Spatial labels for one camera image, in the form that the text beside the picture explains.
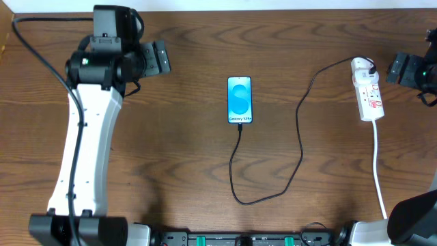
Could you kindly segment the blue Galaxy smartphone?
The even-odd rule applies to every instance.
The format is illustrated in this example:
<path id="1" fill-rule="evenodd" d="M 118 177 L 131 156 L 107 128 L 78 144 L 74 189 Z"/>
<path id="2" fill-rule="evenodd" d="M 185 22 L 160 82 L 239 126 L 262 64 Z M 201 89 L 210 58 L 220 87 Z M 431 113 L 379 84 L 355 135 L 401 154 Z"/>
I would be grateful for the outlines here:
<path id="1" fill-rule="evenodd" d="M 227 79 L 227 120 L 230 124 L 250 124 L 253 121 L 250 76 Z"/>

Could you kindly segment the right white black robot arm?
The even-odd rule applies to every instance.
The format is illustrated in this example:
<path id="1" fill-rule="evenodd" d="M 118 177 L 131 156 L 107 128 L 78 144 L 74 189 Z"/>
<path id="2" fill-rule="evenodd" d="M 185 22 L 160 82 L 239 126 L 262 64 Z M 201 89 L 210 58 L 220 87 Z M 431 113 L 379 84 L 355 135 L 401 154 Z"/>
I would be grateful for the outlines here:
<path id="1" fill-rule="evenodd" d="M 398 52 L 388 68 L 386 82 L 419 91 L 417 98 L 427 107 L 428 94 L 436 95 L 436 30 L 427 30 L 429 48 L 422 57 Z M 361 120 L 373 127 L 373 179 L 383 219 L 374 222 L 353 221 L 342 228 L 335 245 L 430 245 L 436 244 L 436 180 L 429 191 L 398 203 L 387 215 L 377 172 L 378 137 L 376 120 L 383 116 L 378 73 L 370 59 L 355 57 L 351 61 L 352 81 L 356 88 Z"/>

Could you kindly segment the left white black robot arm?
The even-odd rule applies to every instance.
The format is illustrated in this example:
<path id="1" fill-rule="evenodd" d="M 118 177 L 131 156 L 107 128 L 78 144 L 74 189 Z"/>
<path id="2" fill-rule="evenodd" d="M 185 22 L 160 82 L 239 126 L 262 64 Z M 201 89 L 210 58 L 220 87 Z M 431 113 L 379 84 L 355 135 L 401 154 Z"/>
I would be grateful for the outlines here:
<path id="1" fill-rule="evenodd" d="M 138 12 L 96 5 L 94 32 L 66 62 L 69 122 L 59 177 L 47 212 L 29 233 L 42 245 L 159 245 L 148 225 L 107 215 L 107 167 L 128 83 L 171 70 L 163 41 L 142 43 Z"/>

